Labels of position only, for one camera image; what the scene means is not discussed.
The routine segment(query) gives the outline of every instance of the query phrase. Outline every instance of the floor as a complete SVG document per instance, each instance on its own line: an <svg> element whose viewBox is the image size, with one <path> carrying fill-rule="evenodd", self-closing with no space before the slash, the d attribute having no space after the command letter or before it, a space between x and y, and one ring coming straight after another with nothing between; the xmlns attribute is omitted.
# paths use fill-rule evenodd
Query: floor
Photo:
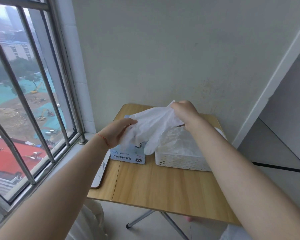
<svg viewBox="0 0 300 240"><path fill-rule="evenodd" d="M182 239L159 212L154 212L129 230L126 224L132 222L147 210L111 202L100 202L104 211L105 232L109 240L135 239ZM169 214L189 239L218 240L227 224L212 220L187 222L183 216Z"/></svg>

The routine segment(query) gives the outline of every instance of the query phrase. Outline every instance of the window frame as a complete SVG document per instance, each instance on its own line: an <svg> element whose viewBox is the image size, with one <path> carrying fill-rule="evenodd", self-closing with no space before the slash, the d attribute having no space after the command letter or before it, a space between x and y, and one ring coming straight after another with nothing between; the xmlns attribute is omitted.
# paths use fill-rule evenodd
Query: window frame
<svg viewBox="0 0 300 240"><path fill-rule="evenodd" d="M73 76L71 73L70 63L68 60L65 42L63 40L60 21L58 18L57 9L53 0L0 0L0 4L8 6L19 6L22 8L40 10L43 21L45 22L45 28L48 36L50 36L50 46L56 62L59 77L63 83L63 90L68 100L68 107L72 121L74 122L75 130L71 136L68 136L69 143L57 148L53 154L54 161L46 160L44 164L33 174L35 184L31 184L29 181L19 189L16 194L15 200L12 203L8 203L0 195L0 226L8 219L9 215L14 209L18 207L27 197L29 197L45 180L48 174L58 165L65 154L75 145L78 141L80 145L84 145L87 139L84 136L84 125L82 116L80 113L80 107L78 98L76 96L76 90L74 86Z"/></svg>

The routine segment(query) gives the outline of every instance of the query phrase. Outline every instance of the red roof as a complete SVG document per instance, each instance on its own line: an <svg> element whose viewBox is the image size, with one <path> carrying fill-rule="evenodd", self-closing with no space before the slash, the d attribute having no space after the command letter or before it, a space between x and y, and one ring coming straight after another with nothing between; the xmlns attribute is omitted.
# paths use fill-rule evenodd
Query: red roof
<svg viewBox="0 0 300 240"><path fill-rule="evenodd" d="M46 152L38 147L16 142L14 142L14 144L29 170L32 170L41 161L40 159L30 158L30 156L32 156L34 152L41 152L40 155L38 155L41 158L44 158L46 156ZM11 174L20 172L22 173L23 177L25 176L16 159L14 158L11 150L8 148L3 139L0 139L0 171Z"/></svg>

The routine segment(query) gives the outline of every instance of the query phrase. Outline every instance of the table top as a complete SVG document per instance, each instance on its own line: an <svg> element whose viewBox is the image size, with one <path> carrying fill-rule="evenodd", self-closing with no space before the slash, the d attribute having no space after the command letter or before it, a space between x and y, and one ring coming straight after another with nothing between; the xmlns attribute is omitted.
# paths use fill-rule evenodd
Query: table top
<svg viewBox="0 0 300 240"><path fill-rule="evenodd" d="M125 104L115 120L151 108ZM202 116L222 130L216 117ZM110 160L101 187L87 197L240 225L212 172L157 166L154 154L146 156L145 165Z"/></svg>

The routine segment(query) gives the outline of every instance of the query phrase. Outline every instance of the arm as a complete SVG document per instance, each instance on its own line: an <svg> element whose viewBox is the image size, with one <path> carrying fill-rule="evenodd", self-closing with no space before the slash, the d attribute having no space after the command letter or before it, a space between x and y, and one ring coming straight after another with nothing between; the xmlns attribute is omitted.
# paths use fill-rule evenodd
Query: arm
<svg viewBox="0 0 300 240"><path fill-rule="evenodd" d="M200 117L189 101L172 104L212 169L229 205L253 239L300 239L300 209Z"/></svg>
<svg viewBox="0 0 300 240"><path fill-rule="evenodd" d="M124 130L135 123L132 119L114 121L99 134L114 147ZM0 229L0 239L65 239L107 151L104 139L95 135L71 161L44 182L13 213Z"/></svg>

